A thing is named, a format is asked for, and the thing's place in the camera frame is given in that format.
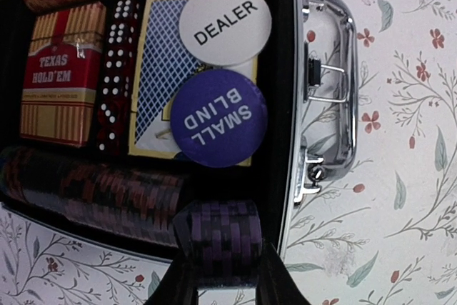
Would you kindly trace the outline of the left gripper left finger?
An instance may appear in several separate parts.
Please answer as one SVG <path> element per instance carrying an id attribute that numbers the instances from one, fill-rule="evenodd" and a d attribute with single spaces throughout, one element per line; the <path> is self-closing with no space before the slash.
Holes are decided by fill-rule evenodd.
<path id="1" fill-rule="evenodd" d="M 196 305 L 198 289 L 192 263 L 179 252 L 144 305 Z"/>

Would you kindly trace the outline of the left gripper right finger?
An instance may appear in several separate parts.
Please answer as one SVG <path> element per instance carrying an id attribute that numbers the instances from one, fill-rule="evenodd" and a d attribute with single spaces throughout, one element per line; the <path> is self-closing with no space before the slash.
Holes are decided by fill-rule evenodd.
<path id="1" fill-rule="evenodd" d="M 256 304 L 263 305 L 306 305 L 307 300 L 293 281 L 275 247 L 270 243 L 263 245 Z"/>

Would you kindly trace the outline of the purple black chip stack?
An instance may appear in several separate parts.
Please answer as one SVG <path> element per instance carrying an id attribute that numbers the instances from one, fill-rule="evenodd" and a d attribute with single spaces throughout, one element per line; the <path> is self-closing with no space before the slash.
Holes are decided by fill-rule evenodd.
<path id="1" fill-rule="evenodd" d="M 198 286 L 257 284 L 263 238 L 252 200 L 194 201 L 177 213 L 173 225 Z"/>

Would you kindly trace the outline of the brown tall chip stack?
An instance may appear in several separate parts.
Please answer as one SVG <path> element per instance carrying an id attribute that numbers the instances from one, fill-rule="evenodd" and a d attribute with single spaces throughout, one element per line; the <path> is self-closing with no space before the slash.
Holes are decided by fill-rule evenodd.
<path id="1" fill-rule="evenodd" d="M 25 146 L 1 152 L 1 192 L 67 221 L 128 239 L 175 248 L 173 218 L 187 177 L 129 169 Z"/>

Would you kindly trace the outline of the aluminium poker case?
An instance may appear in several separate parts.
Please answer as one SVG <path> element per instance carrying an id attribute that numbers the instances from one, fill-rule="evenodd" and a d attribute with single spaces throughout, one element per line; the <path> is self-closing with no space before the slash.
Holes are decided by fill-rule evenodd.
<path id="1" fill-rule="evenodd" d="M 14 214 L 152 261 L 168 261 L 184 243 L 177 213 L 191 202 L 246 199 L 260 209 L 263 231 L 280 244 L 290 193 L 302 197 L 323 179 L 339 179 L 353 162 L 357 105 L 354 58 L 343 62 L 336 158 L 312 161 L 298 136 L 298 106 L 309 100 L 321 64 L 298 37 L 312 9 L 338 16 L 346 51 L 355 47 L 351 14 L 340 0 L 267 0 L 273 33 L 255 87 L 228 68 L 191 67 L 175 48 L 159 61 L 153 36 L 141 40 L 139 89 L 131 125 L 104 132 L 98 147 L 75 151 L 31 144 L 12 131 L 19 116 L 19 77 L 1 74 L 1 202 Z M 237 24 L 253 0 L 202 0 L 200 37 L 220 19 Z"/>

